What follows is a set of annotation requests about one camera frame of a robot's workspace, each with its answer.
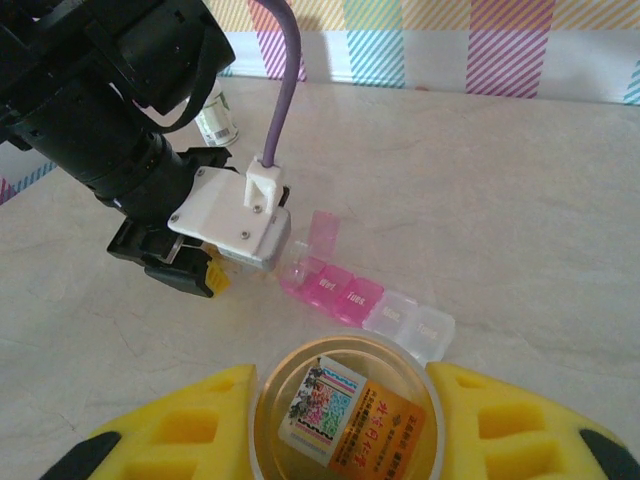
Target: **marble surface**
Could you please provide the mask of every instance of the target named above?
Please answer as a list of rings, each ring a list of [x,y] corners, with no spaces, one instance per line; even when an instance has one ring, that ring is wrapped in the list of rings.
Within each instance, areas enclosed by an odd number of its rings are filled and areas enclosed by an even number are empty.
[[[278,84],[224,88],[262,149]],[[446,360],[601,422],[640,454],[640,109],[302,85],[279,150],[297,235],[457,320]],[[200,145],[193,125],[176,149]],[[105,252],[121,217],[58,170],[0,208],[0,477],[38,478],[95,427],[334,328],[272,277],[181,294]]]

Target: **round container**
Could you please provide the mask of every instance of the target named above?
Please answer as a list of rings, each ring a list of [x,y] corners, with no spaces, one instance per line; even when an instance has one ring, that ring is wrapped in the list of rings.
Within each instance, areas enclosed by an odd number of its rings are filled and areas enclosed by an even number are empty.
[[[196,117],[196,123],[209,147],[228,147],[238,139],[238,127],[233,122],[231,109],[218,80]]]
[[[365,377],[367,386],[370,385],[368,381],[375,382],[387,391],[402,397],[402,401],[406,399],[414,404],[412,408],[419,408],[424,412],[424,423],[420,433],[412,440],[413,452],[406,456],[408,460],[405,459],[404,474],[402,477],[396,476],[395,480],[439,478],[444,456],[444,417],[435,387],[425,371],[406,352],[379,335],[359,330],[345,330],[341,335],[316,340],[298,348],[287,355],[268,376],[258,393],[250,420],[251,461],[256,478],[348,480],[377,479],[379,475],[382,475],[380,478],[385,478],[381,472],[373,475],[365,473],[366,470],[360,477],[353,474],[345,475],[344,472],[338,473],[281,438],[279,429],[283,421],[291,418],[292,402],[299,398],[301,384],[309,378],[310,368],[319,365],[321,361],[337,362],[345,368],[344,371],[355,372],[358,377]],[[364,419],[371,420],[371,416],[365,415]]]

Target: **colorful printed label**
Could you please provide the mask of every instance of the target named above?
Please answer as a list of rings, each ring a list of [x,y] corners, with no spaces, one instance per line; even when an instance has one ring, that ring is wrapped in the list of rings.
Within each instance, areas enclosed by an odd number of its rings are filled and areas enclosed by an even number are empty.
[[[349,480],[391,480],[404,475],[424,422],[418,405],[321,356],[278,434]]]

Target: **yellow sponge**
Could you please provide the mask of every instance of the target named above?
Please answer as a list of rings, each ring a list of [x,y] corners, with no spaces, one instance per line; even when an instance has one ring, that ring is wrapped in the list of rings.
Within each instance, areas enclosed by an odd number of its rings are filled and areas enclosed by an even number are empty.
[[[91,480],[248,480],[253,365],[231,368],[94,432],[122,439]]]
[[[591,420],[512,385],[432,363],[445,415],[442,480],[607,480],[581,429],[621,442]]]

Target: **purple cable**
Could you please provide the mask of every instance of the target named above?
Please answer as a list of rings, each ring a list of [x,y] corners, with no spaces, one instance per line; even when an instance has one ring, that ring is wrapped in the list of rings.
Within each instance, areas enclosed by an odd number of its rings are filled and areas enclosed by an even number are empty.
[[[284,43],[287,50],[287,63],[282,78],[282,87],[276,103],[276,111],[271,120],[267,141],[264,145],[262,165],[265,168],[273,167],[276,157],[276,148],[280,140],[280,134],[284,128],[284,121],[289,113],[291,100],[298,84],[300,72],[300,60],[302,58],[302,42],[298,22],[286,0],[256,0],[260,5],[269,10],[282,28]]]

